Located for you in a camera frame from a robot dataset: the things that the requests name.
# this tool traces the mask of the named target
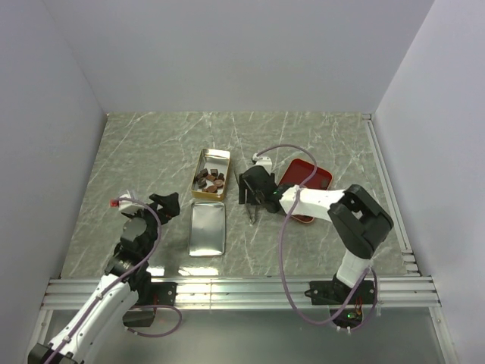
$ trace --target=open tin box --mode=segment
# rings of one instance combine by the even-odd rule
[[[230,152],[227,150],[204,148],[200,152],[199,161],[197,162],[196,172],[192,176],[192,196],[196,199],[210,199],[212,201],[222,201],[226,196],[227,180],[229,178]],[[216,193],[203,192],[202,187],[197,185],[196,176],[204,168],[208,171],[217,169],[219,173],[224,173],[224,186],[217,190]]]

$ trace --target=black mount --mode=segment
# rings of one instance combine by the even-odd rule
[[[311,298],[313,306],[340,306],[350,291],[349,287],[333,276],[332,281],[311,281],[310,289],[305,292],[305,296]],[[360,325],[363,317],[361,305],[371,305],[374,295],[374,282],[362,281],[349,301],[349,305],[354,305],[355,308],[344,309],[333,323],[341,328],[354,328]],[[337,311],[338,309],[330,309],[330,315]]]
[[[274,173],[268,174],[263,166],[255,165],[239,175],[239,204],[261,205],[275,214],[282,210],[280,199],[292,186],[294,185],[277,186]]]
[[[145,300],[138,300],[137,306],[165,305],[174,306],[177,296],[177,283],[152,282],[150,293]],[[149,328],[155,320],[156,309],[147,311],[128,311],[123,316],[123,324],[128,328]]]
[[[32,350],[29,352],[29,356],[27,358],[27,364],[40,364],[45,362],[52,354],[54,350],[47,345],[42,345],[37,343]],[[70,356],[67,354],[66,356],[62,356],[58,354],[52,361],[52,364],[79,364],[71,359],[72,355]]]

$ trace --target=red tray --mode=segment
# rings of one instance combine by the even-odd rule
[[[285,174],[281,177],[279,185],[281,184],[300,184],[313,171],[313,164],[305,162],[302,159],[293,159],[289,164]],[[332,182],[332,174],[325,171],[323,168],[317,167],[317,173],[305,186],[315,190],[327,190]],[[294,215],[293,218],[300,222],[309,223],[314,220],[310,216]]]

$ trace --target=wire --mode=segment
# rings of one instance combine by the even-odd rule
[[[309,182],[316,175],[317,168],[318,167],[317,167],[317,160],[315,159],[315,157],[308,150],[303,149],[301,146],[295,146],[293,144],[278,144],[276,146],[270,146],[269,148],[266,148],[266,149],[261,150],[256,155],[257,156],[260,156],[261,154],[264,154],[266,152],[269,152],[270,150],[273,150],[273,149],[276,149],[276,148],[281,148],[281,147],[289,147],[289,148],[295,148],[295,149],[301,150],[308,157],[310,157],[311,161],[313,162],[313,171],[299,185],[300,188],[297,188],[296,189],[295,202],[292,204],[291,208],[286,213],[285,219],[283,221],[283,224],[281,225],[280,233],[279,233],[279,236],[278,236],[278,267],[280,269],[281,283],[283,284],[283,289],[285,291],[285,295],[286,295],[286,298],[288,299],[289,304],[291,305],[291,307],[293,308],[293,310],[296,312],[296,314],[298,316],[300,316],[307,323],[312,324],[312,325],[318,325],[318,326],[327,325],[330,322],[332,322],[334,319],[336,319],[342,313],[342,311],[349,304],[349,302],[350,302],[353,294],[357,291],[357,288],[360,285],[360,283],[364,280],[364,278],[367,275],[367,273],[369,271],[371,271],[372,272],[372,275],[374,276],[374,302],[372,304],[371,311],[369,312],[368,317],[371,316],[371,314],[374,312],[375,307],[377,305],[377,297],[378,297],[378,295],[377,295],[377,293],[378,293],[378,291],[377,291],[377,275],[376,275],[375,270],[373,270],[373,268],[371,268],[371,267],[366,268],[362,272],[361,276],[358,278],[357,282],[355,283],[355,286],[350,290],[349,295],[347,296],[347,298],[345,299],[345,301],[343,301],[343,303],[340,306],[340,308],[331,317],[327,318],[326,320],[323,320],[323,321],[315,321],[315,320],[309,318],[307,315],[305,315],[296,306],[295,301],[291,297],[291,293],[289,292],[288,283],[286,282],[286,275],[285,275],[285,271],[284,271],[284,267],[283,267],[284,266],[284,263],[283,263],[283,241],[284,241],[284,234],[285,234],[286,226],[288,225],[288,221],[291,219],[291,215],[293,214],[293,211],[295,211],[296,206],[298,205],[298,203],[300,201],[300,193],[302,192],[301,185],[305,185],[307,182]],[[368,317],[366,317],[358,326],[356,326],[355,328],[353,328],[351,331],[353,331],[353,330],[355,330],[357,328],[362,327],[362,325],[365,324],[368,321]]]
[[[96,305],[102,300],[102,297],[104,297],[105,294],[107,292],[109,292],[109,290],[111,288],[113,288],[116,284],[120,283],[123,279],[125,279],[126,277],[128,277],[129,275],[131,275],[132,273],[134,273],[134,271],[136,271],[139,267],[141,267],[143,264],[145,264],[145,262],[147,262],[150,259],[150,256],[152,256],[153,253],[156,251],[157,246],[160,243],[160,240],[161,240],[161,222],[160,222],[160,218],[158,218],[157,212],[154,209],[152,209],[146,203],[144,203],[142,201],[139,201],[138,199],[131,199],[131,198],[128,198],[128,197],[118,197],[114,201],[115,202],[128,201],[128,202],[136,203],[137,205],[140,205],[144,209],[148,210],[153,215],[153,217],[155,218],[155,220],[157,221],[157,239],[153,243],[152,250],[150,250],[150,252],[146,255],[145,258],[143,258],[138,264],[134,265],[132,268],[130,268],[129,270],[127,270],[126,272],[124,272],[120,277],[118,277],[117,279],[115,279],[113,282],[111,282],[98,296],[96,296],[94,298],[94,300],[88,306],[88,308],[83,313],[83,315],[80,317],[80,319],[76,322],[76,324],[69,331],[69,333],[67,334],[67,336],[62,339],[62,342],[52,352],[52,354],[47,358],[47,360],[45,361],[45,364],[49,364],[59,354],[59,352],[62,350],[62,348],[65,347],[66,344],[70,342],[71,338],[74,336],[74,334],[76,334],[77,330],[79,330],[79,328],[85,322],[85,320],[87,319],[87,317],[89,316],[89,314],[94,310],[94,308],[96,307]],[[181,323],[181,320],[182,320],[181,319],[182,313],[178,309],[175,309],[174,308],[174,310],[176,310],[177,313],[179,314],[180,320],[179,320],[179,323],[177,323],[177,325],[175,326],[175,328],[172,329],[172,330],[170,330],[168,334],[171,334],[172,332],[174,332],[175,330],[177,330],[179,328],[180,323]]]
[[[164,337],[164,336],[168,336],[168,335],[174,333],[176,330],[178,330],[178,328],[182,324],[182,312],[177,307],[166,306],[166,305],[148,305],[148,306],[134,306],[133,308],[134,309],[172,309],[179,316],[179,321],[174,326],[174,328],[172,328],[171,330],[169,330],[167,332],[164,332],[163,334],[145,334],[144,332],[140,332],[140,331],[134,330],[132,328],[127,328],[127,330],[129,332],[132,332],[132,333],[134,333],[135,335],[138,335],[138,336],[143,336],[143,337]]]

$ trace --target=small white object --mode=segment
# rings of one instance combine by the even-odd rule
[[[258,156],[258,153],[255,153],[252,155],[252,161],[255,165],[263,166],[266,172],[271,174],[271,171],[273,170],[273,162],[270,157]]]
[[[344,283],[347,287],[353,288],[360,278],[362,272],[371,265],[370,259],[361,259],[354,256],[346,249],[342,264],[336,273],[336,279]]]
[[[125,199],[138,199],[138,196],[136,195],[135,191],[132,191],[132,190],[128,190],[120,197],[123,197]],[[119,212],[128,214],[128,215],[133,215],[140,209],[143,209],[143,207],[131,201],[120,201],[120,204],[118,206]]]

